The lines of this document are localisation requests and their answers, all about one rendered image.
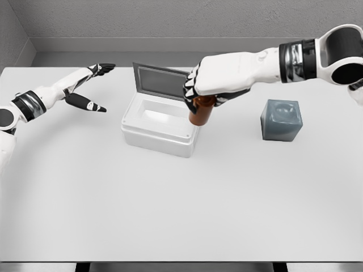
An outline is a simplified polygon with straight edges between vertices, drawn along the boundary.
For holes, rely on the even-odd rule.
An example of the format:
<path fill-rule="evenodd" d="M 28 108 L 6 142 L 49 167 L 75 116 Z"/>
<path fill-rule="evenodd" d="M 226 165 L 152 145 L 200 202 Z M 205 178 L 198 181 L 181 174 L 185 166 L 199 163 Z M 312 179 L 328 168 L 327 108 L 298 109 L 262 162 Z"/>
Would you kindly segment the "white box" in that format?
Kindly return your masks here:
<path fill-rule="evenodd" d="M 189 109 L 182 101 L 136 93 L 121 130 L 129 145 L 189 158 L 199 127 L 190 123 Z"/>

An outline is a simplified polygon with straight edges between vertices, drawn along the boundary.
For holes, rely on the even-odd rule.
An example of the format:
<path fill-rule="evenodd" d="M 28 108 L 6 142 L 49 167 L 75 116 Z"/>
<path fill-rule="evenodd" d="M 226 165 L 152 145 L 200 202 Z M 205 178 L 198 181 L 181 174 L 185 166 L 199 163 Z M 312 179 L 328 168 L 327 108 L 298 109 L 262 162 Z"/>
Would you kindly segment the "brown bottle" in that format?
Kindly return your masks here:
<path fill-rule="evenodd" d="M 196 108 L 196 113 L 189 114 L 189 121 L 196 126 L 205 125 L 210 117 L 210 114 L 216 103 L 216 97 L 211 96 L 199 96 L 193 100 L 193 105 Z"/>

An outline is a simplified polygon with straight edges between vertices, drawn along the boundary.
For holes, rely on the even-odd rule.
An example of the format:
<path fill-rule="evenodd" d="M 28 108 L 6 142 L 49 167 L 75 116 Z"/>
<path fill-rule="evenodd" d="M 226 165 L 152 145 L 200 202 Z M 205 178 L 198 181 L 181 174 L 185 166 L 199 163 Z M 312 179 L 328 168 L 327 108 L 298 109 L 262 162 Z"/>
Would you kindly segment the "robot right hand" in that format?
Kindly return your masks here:
<path fill-rule="evenodd" d="M 196 114 L 193 99 L 215 96 L 218 107 L 250 91 L 254 83 L 252 64 L 254 54 L 226 53 L 204 57 L 188 74 L 183 86 L 184 102 Z"/>

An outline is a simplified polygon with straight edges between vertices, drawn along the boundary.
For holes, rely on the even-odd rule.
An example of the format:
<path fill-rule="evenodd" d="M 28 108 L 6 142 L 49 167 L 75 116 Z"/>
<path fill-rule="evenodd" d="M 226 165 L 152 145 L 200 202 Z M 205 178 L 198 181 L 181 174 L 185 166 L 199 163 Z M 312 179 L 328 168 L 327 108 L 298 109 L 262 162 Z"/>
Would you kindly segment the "grey cube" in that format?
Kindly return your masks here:
<path fill-rule="evenodd" d="M 260 122 L 263 140 L 292 142 L 303 127 L 298 101 L 268 99 Z"/>

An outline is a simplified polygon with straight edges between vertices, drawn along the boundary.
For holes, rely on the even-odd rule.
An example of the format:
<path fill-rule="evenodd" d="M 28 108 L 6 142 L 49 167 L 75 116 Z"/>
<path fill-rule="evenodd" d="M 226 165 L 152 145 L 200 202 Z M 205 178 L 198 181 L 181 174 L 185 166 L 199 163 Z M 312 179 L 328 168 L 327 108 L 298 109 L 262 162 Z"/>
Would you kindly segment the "grey box lid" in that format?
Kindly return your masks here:
<path fill-rule="evenodd" d="M 133 70 L 138 93 L 184 101 L 183 86 L 188 72 L 135 62 Z"/>

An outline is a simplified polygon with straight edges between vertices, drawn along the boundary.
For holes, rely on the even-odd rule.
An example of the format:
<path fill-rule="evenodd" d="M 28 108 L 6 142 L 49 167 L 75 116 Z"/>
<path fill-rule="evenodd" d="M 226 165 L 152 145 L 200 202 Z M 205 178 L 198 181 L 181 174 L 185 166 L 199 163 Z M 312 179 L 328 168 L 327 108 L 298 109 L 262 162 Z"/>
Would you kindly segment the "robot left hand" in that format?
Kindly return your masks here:
<path fill-rule="evenodd" d="M 100 77 L 112 71 L 114 63 L 97 63 L 84 67 L 60 79 L 52 87 L 60 93 L 60 100 L 79 109 L 93 112 L 106 112 L 107 110 L 92 100 L 75 93 L 75 89 L 94 77 Z"/>

